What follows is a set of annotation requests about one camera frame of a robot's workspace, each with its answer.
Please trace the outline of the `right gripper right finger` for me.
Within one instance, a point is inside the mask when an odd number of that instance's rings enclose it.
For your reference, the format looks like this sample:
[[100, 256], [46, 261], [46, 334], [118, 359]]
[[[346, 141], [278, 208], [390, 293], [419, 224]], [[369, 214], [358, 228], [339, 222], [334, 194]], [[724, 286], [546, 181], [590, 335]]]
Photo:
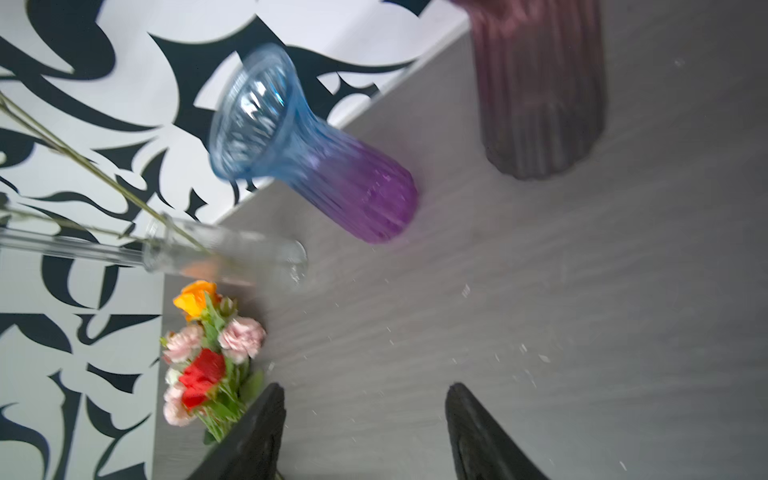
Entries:
[[458, 479], [548, 479], [463, 383], [449, 387], [445, 415]]

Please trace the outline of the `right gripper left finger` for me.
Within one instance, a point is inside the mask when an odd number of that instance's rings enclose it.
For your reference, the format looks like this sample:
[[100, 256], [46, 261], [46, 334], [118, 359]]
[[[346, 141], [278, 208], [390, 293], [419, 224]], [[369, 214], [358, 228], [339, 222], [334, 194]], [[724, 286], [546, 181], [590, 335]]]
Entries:
[[285, 390], [271, 383], [188, 479], [282, 479], [277, 465], [285, 420]]

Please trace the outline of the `pink spray roses bunch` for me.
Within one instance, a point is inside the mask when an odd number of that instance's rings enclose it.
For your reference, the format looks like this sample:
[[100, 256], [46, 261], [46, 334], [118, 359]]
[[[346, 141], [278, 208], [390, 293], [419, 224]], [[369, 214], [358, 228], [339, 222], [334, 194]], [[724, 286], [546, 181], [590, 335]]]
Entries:
[[[264, 374], [252, 369], [252, 361], [266, 338], [263, 326], [246, 317], [232, 317], [223, 323], [195, 321], [163, 337], [162, 357], [168, 364], [162, 406], [166, 423], [185, 427], [199, 420], [206, 429], [204, 441], [221, 442], [262, 391]], [[226, 373], [208, 393], [209, 399], [188, 411], [181, 402], [184, 386], [179, 378], [205, 348], [225, 357]]]

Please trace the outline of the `red rose stem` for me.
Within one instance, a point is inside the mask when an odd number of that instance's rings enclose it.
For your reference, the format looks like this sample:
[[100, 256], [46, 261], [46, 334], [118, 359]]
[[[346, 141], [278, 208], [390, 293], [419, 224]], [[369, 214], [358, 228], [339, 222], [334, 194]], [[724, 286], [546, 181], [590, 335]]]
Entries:
[[182, 405], [192, 411], [204, 404], [209, 399], [208, 393], [220, 383], [225, 373], [225, 357], [210, 349], [202, 349], [179, 378], [184, 386]]

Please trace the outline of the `clear glass vase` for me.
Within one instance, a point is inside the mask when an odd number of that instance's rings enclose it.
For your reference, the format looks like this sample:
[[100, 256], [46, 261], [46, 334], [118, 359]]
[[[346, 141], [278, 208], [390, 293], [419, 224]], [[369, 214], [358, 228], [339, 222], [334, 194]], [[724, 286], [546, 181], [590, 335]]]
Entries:
[[293, 289], [308, 269], [306, 250], [296, 240], [174, 220], [167, 215], [152, 221], [142, 237], [107, 230], [101, 233], [126, 243], [108, 245], [3, 225], [1, 245], [61, 258], [98, 260], [142, 267], [150, 273], [244, 286]]

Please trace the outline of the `blue purple glass vase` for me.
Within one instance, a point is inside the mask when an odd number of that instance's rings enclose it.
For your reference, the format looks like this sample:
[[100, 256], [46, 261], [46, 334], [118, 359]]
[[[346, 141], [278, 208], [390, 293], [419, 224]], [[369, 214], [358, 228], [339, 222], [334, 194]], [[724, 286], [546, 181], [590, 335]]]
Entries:
[[369, 244], [399, 236], [416, 214], [411, 173], [317, 117], [292, 60], [274, 44], [253, 51], [232, 76], [207, 149], [217, 177], [277, 179]]

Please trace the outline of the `blue rose stem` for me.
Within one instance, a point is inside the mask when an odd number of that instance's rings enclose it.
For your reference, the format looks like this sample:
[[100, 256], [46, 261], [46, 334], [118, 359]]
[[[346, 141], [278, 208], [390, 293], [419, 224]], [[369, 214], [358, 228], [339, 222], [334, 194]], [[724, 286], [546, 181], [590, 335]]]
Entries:
[[169, 227], [171, 230], [175, 231], [179, 236], [185, 238], [195, 248], [202, 252], [209, 253], [209, 250], [198, 240], [192, 237], [189, 233], [182, 230], [180, 227], [176, 226], [171, 220], [167, 220], [160, 212], [156, 211], [134, 193], [121, 186], [116, 180], [106, 175], [89, 159], [75, 151], [66, 142], [54, 135], [49, 129], [47, 129], [30, 114], [20, 108], [4, 93], [1, 93], [1, 112], [8, 116], [15, 123], [24, 127], [30, 133], [41, 139], [49, 148], [53, 149], [61, 155], [68, 157], [80, 167], [94, 175], [100, 181], [109, 185], [113, 190], [120, 193], [128, 202], [146, 212], [157, 221], [163, 223], [166, 227]]

